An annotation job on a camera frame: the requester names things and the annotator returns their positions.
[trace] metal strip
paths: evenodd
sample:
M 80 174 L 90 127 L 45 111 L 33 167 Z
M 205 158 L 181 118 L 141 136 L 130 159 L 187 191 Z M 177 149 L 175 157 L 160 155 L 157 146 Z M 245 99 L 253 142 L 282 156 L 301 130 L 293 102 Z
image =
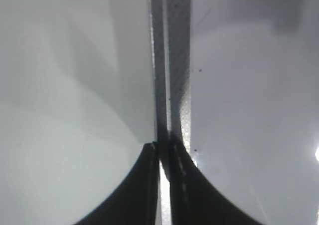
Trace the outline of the metal strip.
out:
M 150 0 L 156 129 L 160 145 L 162 225 L 171 225 L 169 133 L 183 139 L 190 152 L 190 12 L 191 0 Z
M 169 194 L 168 144 L 170 126 L 169 69 L 167 40 L 167 10 L 165 0 L 150 0 L 152 58 L 154 66 L 156 135 L 160 156 L 160 210 L 161 224 L 171 225 Z
M 167 0 L 171 132 L 190 153 L 190 15 L 191 0 Z

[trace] white wall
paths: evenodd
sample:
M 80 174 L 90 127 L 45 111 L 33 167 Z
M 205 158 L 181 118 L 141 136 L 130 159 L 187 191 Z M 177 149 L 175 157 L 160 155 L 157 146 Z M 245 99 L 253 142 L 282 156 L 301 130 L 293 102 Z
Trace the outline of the white wall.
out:
M 318 219 L 318 8 L 193 0 L 192 154 L 219 191 L 269 225 Z
M 0 224 L 69 225 L 154 140 L 147 0 L 0 0 Z

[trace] bright light spot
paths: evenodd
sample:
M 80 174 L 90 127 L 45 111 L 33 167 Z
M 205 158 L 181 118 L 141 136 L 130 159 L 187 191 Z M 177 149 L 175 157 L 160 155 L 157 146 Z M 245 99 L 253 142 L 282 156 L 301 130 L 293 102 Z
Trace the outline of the bright light spot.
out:
M 319 162 L 319 147 L 316 150 L 315 157 L 316 157 L 317 161 Z

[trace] white surface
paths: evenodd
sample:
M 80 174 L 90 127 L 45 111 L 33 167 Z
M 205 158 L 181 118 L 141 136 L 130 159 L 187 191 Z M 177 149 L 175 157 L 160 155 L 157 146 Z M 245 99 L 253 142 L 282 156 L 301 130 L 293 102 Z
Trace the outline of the white surface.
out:
M 147 0 L 0 0 L 0 224 L 69 225 L 154 139 Z
M 318 0 L 193 6 L 191 145 L 198 167 L 264 224 L 316 224 Z

